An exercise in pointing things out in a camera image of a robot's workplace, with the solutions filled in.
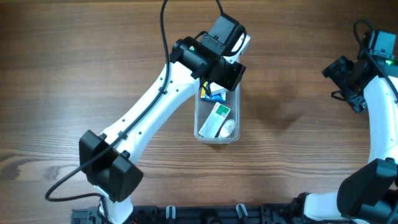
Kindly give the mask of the blue yellow lozenge box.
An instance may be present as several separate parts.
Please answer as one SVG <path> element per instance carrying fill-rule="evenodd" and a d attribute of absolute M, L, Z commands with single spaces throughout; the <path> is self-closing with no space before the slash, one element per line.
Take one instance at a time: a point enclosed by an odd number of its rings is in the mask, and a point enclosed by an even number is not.
<path fill-rule="evenodd" d="M 226 92 L 217 95 L 211 95 L 210 93 L 210 83 L 205 82 L 200 90 L 200 99 L 202 101 L 212 102 L 212 103 L 224 103 L 226 101 Z"/>

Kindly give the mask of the white green slim box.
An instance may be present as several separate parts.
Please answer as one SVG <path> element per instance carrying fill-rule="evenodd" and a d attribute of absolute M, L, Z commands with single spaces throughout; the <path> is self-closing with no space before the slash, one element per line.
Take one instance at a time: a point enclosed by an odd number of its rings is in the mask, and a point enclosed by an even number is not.
<path fill-rule="evenodd" d="M 230 111 L 231 109 L 227 106 L 216 103 L 203 126 L 200 128 L 198 132 L 199 135 L 204 138 L 215 138 Z"/>

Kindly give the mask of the white blue medicine box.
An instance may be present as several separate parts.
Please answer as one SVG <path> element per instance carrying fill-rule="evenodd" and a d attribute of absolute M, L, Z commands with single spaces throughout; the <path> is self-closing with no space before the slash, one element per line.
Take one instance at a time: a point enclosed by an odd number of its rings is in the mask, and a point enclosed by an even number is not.
<path fill-rule="evenodd" d="M 210 87 L 211 95 L 222 94 L 222 93 L 228 91 L 226 88 L 216 84 L 215 82 L 210 83 L 209 87 Z"/>

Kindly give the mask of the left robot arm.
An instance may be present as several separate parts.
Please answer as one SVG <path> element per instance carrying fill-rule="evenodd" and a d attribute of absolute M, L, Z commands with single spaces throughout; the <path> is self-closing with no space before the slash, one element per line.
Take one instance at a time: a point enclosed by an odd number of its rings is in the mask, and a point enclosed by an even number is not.
<path fill-rule="evenodd" d="M 79 140 L 82 171 L 99 192 L 106 223 L 125 223 L 131 194 L 143 178 L 136 166 L 154 134 L 205 83 L 235 91 L 246 67 L 237 59 L 249 37 L 243 25 L 222 13 L 209 31 L 176 41 L 155 83 L 119 120 Z"/>

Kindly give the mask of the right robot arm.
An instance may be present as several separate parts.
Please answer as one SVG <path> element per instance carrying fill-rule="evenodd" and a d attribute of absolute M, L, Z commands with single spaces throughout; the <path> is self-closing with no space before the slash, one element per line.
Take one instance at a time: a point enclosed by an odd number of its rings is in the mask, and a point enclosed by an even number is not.
<path fill-rule="evenodd" d="M 397 36 L 370 28 L 359 44 L 357 61 L 340 57 L 322 71 L 338 90 L 331 97 L 369 114 L 368 163 L 336 192 L 302 193 L 287 207 L 290 222 L 397 223 Z"/>

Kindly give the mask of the clear plastic container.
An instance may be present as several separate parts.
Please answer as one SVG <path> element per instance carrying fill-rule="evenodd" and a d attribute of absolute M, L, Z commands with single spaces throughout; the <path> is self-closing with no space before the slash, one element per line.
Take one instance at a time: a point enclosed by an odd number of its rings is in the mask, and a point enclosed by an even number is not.
<path fill-rule="evenodd" d="M 240 137 L 240 86 L 235 91 L 205 83 L 195 95 L 194 135 L 205 144 L 230 144 Z"/>

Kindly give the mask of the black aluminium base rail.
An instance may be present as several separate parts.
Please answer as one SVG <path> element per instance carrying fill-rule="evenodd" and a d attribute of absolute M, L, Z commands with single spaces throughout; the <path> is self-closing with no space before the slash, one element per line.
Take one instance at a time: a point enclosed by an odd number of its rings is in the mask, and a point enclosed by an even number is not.
<path fill-rule="evenodd" d="M 125 223 L 310 223 L 310 220 L 294 216 L 287 204 L 263 204 L 216 207 L 156 207 L 136 206 Z"/>

